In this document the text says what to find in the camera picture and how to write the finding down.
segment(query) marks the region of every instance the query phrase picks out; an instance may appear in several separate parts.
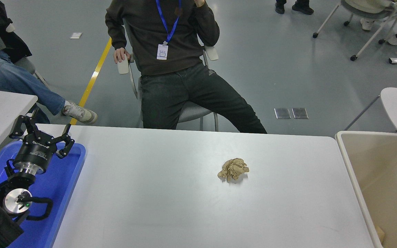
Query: black shoe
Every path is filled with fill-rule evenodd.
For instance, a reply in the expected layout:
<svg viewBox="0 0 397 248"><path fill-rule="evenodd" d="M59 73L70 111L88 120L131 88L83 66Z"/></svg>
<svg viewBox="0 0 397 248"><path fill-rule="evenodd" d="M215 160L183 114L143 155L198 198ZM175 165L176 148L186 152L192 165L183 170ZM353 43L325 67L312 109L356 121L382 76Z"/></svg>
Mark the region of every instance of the black shoe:
<svg viewBox="0 0 397 248"><path fill-rule="evenodd" d="M284 14L284 5L275 3L275 12L279 14Z"/></svg>
<svg viewBox="0 0 397 248"><path fill-rule="evenodd" d="M295 10L295 11L299 11L299 12L301 12L303 14L313 14L313 12L314 12L313 9L311 9L309 6L301 7L301 6L298 6L296 4L294 4L292 6L292 9Z"/></svg>

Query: crumpled paper ball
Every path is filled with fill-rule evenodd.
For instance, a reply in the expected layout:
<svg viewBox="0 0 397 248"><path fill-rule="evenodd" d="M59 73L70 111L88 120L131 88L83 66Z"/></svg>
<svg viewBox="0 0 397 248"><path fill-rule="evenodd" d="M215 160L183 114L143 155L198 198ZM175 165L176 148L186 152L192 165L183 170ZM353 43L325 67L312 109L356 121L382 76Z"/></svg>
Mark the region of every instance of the crumpled paper ball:
<svg viewBox="0 0 397 248"><path fill-rule="evenodd" d="M217 176L224 177L227 181L230 181L231 178L237 180L238 177L245 172L249 172L249 168L244 163L243 159L234 158L225 162L222 166L222 171L220 171Z"/></svg>

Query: blue lanyard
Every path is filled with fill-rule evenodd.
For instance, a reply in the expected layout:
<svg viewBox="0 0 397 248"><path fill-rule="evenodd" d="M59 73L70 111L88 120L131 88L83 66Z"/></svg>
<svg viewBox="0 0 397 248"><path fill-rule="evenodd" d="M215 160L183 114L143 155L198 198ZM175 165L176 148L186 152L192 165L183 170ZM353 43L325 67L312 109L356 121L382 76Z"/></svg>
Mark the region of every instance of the blue lanyard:
<svg viewBox="0 0 397 248"><path fill-rule="evenodd" d="M168 42L170 42L172 35L174 35L174 31L175 31L175 28L177 27L177 22L178 22L180 16L177 17L177 20L175 20L174 26L172 26L171 32L169 32L165 17L162 14L162 8L160 7L160 0L156 0L156 3L157 3L157 8L159 9L160 18L162 19L163 25L166 29L166 33L168 34L168 37L166 38L166 41L164 42L164 44L165 43L167 44ZM181 8L182 8L182 0L179 0L179 11L181 10Z"/></svg>

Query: id badge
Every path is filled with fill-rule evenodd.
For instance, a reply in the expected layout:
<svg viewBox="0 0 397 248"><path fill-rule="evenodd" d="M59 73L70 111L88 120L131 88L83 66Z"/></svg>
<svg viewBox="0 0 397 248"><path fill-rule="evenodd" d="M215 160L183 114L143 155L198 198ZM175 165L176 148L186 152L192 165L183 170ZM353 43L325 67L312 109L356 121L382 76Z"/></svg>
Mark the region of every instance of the id badge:
<svg viewBox="0 0 397 248"><path fill-rule="evenodd" d="M165 61L168 57L168 45L159 44L159 49L157 49L157 59Z"/></svg>

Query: dark sweatshirt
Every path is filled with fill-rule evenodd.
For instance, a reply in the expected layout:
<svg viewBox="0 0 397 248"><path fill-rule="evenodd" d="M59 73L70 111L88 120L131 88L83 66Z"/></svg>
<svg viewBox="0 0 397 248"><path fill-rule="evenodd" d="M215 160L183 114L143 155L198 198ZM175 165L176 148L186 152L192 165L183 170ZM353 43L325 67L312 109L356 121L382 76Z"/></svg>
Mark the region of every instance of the dark sweatshirt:
<svg viewBox="0 0 397 248"><path fill-rule="evenodd" d="M179 1L160 0L168 30L177 19ZM133 48L137 66L142 75L159 75L176 72L201 63L203 49L197 34L206 46L216 44L220 30L214 13L205 3L197 8L194 0L182 0L177 28L168 43L167 60L157 60L159 44L167 32L157 9L156 0L113 0L107 8L105 23L115 49L126 46L123 19L128 24L128 38Z"/></svg>

